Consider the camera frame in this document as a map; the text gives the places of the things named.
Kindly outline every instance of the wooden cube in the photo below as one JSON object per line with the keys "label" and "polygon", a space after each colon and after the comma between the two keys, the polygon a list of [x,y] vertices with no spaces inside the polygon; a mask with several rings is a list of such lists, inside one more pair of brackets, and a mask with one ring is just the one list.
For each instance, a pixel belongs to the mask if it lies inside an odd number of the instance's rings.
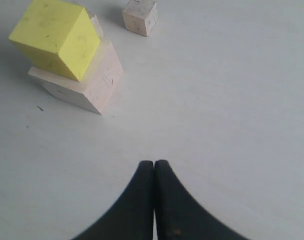
{"label": "wooden cube", "polygon": [[157,19],[157,6],[153,0],[130,0],[123,12],[126,29],[147,37]]}
{"label": "wooden cube", "polygon": [[9,40],[37,68],[81,81],[100,38],[84,7],[33,0]]}
{"label": "wooden cube", "polygon": [[[91,19],[96,26],[97,18]],[[102,114],[123,74],[110,40],[103,37],[82,82],[31,67],[28,74],[54,97],[91,112]]]}

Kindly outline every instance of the white table surface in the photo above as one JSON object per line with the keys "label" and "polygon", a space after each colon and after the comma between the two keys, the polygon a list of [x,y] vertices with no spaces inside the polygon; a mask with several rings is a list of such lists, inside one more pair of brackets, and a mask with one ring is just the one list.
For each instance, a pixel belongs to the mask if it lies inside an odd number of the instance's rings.
{"label": "white table surface", "polygon": [[127,0],[80,2],[125,71],[103,116],[29,79],[7,40],[29,0],[0,0],[0,240],[71,239],[144,159],[250,239],[304,240],[304,0],[159,0],[148,38]]}

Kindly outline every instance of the block face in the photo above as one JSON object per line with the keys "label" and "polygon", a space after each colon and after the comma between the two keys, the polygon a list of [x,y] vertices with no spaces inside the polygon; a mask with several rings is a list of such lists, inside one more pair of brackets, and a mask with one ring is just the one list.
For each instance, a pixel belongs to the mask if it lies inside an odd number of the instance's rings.
{"label": "block face", "polygon": [[84,13],[85,8],[79,5],[33,0],[9,40],[38,68],[80,81],[99,45]]}
{"label": "block face", "polygon": [[146,37],[158,19],[156,2],[153,0],[130,0],[122,14],[126,29]]}
{"label": "block face", "polygon": [[118,85],[123,68],[111,41],[102,38],[82,82],[36,67],[31,67],[28,74],[40,81],[54,97],[102,114]]}
{"label": "block face", "polygon": [[83,8],[58,55],[69,67],[75,78],[81,80],[99,43],[100,39],[96,30],[86,9]]}

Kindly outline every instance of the yellow cube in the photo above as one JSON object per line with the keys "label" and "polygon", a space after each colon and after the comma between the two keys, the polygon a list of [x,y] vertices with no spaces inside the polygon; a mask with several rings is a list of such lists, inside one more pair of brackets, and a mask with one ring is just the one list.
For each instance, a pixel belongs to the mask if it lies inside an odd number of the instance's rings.
{"label": "yellow cube", "polygon": [[33,0],[9,40],[36,67],[81,81],[100,39],[84,7]]}

